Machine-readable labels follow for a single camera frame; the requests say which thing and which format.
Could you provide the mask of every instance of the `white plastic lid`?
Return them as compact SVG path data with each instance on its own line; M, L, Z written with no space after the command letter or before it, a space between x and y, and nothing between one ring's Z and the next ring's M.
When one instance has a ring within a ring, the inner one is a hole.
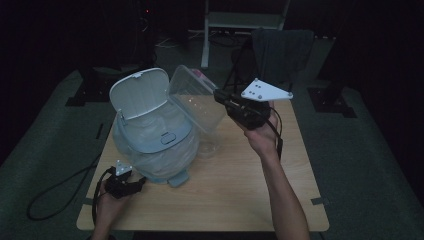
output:
M168 74L160 68L151 68L116 82L110 89L109 97L115 110L128 120L165 104L168 86Z
M218 87L197 69L180 65L172 76L168 99L206 133L215 131L226 114L217 103L213 91Z

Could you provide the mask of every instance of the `floor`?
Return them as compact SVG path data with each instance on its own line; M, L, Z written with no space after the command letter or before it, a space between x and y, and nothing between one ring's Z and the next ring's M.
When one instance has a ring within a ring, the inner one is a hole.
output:
M199 33L191 34L189 48L161 38L156 47L156 66L169 76L180 64L200 68L203 38ZM213 40L209 68L202 71L222 87L231 69L231 52L240 39L217 34ZM311 238L424 239L424 210L360 93L350 88L342 92L356 118L314 109L308 88L328 85L328 81L317 76L331 45L329 40L315 40L309 62L293 87L292 104L330 222L328 231L311 233ZM33 218L54 215L63 208L62 212L46 220L30 220L27 212L37 194L90 166L102 151L115 111L109 102L65 106L81 82L77 71L63 79L1 166L0 239L86 239L90 236L90 232L77 229L76 219L86 201L92 170L85 179L83 173L58 185L30 208ZM113 234L119 240L133 237L132 232ZM155 233L144 236L145 239L174 238Z

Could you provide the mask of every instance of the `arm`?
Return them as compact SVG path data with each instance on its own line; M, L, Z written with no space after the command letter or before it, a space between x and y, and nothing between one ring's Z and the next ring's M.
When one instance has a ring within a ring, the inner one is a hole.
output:
M275 113L271 114L269 120L274 126L277 125ZM275 133L268 124L251 131L238 125L261 159L270 197L272 221L278 239L309 239L308 223L302 206L278 158Z
M107 240L112 224L124 210L131 196L114 198L105 191L105 181L100 186L99 202L97 204L97 220L91 240Z

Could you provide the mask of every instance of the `white bracket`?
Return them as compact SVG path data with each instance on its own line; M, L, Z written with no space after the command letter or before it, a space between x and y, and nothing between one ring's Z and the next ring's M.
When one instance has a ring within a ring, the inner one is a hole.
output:
M255 80L253 80L253 82L241 93L241 97L257 102L265 102L292 99L293 94L255 78Z
M132 170L132 166L122 163L121 160L116 160L116 176L120 176Z

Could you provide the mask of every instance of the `black chair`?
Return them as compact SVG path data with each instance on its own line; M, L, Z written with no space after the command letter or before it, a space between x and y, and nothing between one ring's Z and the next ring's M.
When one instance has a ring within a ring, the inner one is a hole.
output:
M233 66L223 89L233 86L237 93L239 86L249 85L256 77L276 87L286 82L291 86L306 67L313 41L310 30L253 30L242 47L233 51Z

